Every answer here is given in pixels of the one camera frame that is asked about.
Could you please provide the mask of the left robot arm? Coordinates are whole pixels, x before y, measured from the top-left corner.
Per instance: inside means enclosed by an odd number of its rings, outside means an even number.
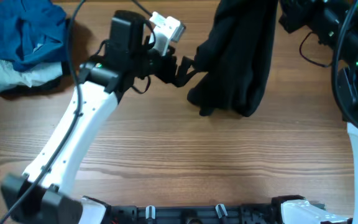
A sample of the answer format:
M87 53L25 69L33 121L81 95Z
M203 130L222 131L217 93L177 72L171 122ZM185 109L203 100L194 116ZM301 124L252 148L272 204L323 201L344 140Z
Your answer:
M1 184L7 217L18 223L107 223L108 206L98 200L71 198L76 173L100 126L117 108L137 78L151 75L184 86L194 75L193 61L177 65L173 43L185 32L173 17L149 18L119 10L110 36L80 65L70 104L40 154L22 175Z

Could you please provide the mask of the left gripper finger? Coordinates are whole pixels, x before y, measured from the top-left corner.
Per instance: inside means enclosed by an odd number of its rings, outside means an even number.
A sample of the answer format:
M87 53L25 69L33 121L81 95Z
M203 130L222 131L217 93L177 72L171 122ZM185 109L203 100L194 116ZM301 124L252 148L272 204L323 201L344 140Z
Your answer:
M194 60L190 59L186 56L182 57L181 64L179 66L179 70L189 70L194 65Z
M199 70L191 72L178 72L175 76L174 86L177 88L185 86L196 74L201 73Z

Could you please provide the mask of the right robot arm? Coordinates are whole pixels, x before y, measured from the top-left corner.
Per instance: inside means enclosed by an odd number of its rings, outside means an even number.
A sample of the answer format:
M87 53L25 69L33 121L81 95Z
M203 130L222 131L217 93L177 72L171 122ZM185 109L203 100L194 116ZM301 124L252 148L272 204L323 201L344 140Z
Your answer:
M351 218L330 214L307 200L281 204L282 223L358 223L358 1L280 1L279 23L291 34L308 26L319 43L332 48L331 88L347 124L354 163L354 213Z

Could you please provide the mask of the black shorts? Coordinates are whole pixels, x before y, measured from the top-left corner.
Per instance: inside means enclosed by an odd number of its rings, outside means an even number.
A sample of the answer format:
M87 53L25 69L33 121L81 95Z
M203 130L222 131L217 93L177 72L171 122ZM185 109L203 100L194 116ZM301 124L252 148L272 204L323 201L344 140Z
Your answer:
M272 61L277 0L221 0L194 68L206 72L187 100L201 116L216 109L249 117L265 93Z

